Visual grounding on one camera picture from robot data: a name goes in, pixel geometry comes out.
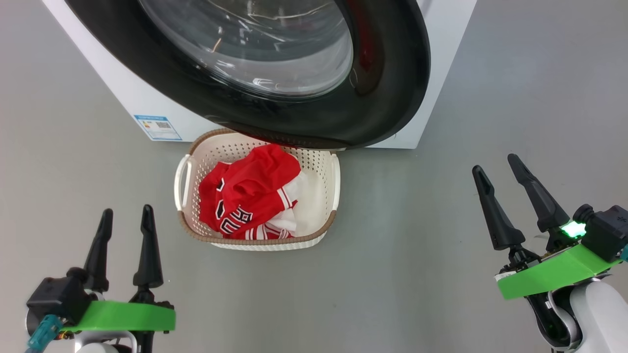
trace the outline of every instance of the basket handle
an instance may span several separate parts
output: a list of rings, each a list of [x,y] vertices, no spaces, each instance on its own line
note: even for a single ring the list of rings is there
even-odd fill
[[[340,202],[340,162],[338,156],[332,154],[332,167],[333,167],[333,206],[332,210],[338,209],[338,203]]]
[[[183,198],[181,198],[181,177],[185,173],[185,187],[183,189]],[[185,155],[179,162],[175,173],[175,205],[177,211],[182,211],[188,202],[188,192],[190,191],[190,179],[192,178],[192,156]]]

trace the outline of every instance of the blue label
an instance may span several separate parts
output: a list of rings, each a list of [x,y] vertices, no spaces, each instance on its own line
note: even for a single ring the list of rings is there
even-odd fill
[[[144,132],[155,141],[183,141],[165,116],[135,115]]]

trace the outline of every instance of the washing machine door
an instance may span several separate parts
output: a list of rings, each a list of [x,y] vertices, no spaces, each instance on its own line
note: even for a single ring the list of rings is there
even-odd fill
[[[430,51],[416,0],[66,2],[164,95],[270,142],[376,143],[408,123],[427,88]]]

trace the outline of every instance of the red clothing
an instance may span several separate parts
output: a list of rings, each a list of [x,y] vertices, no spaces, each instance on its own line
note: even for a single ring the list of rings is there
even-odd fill
[[[290,237],[264,224],[296,204],[283,187],[300,171],[296,158],[276,144],[256,147],[233,164],[219,162],[198,188],[199,219],[228,239]]]

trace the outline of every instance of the sticker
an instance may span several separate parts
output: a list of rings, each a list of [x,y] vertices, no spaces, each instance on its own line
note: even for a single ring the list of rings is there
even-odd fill
[[[183,141],[165,116],[136,115],[135,119],[153,140]]]
[[[510,272],[504,272],[504,273],[500,273],[500,274],[496,274],[495,275],[495,280],[499,282],[499,280],[506,278],[508,276],[512,276],[515,273],[517,273],[517,271],[510,271]]]

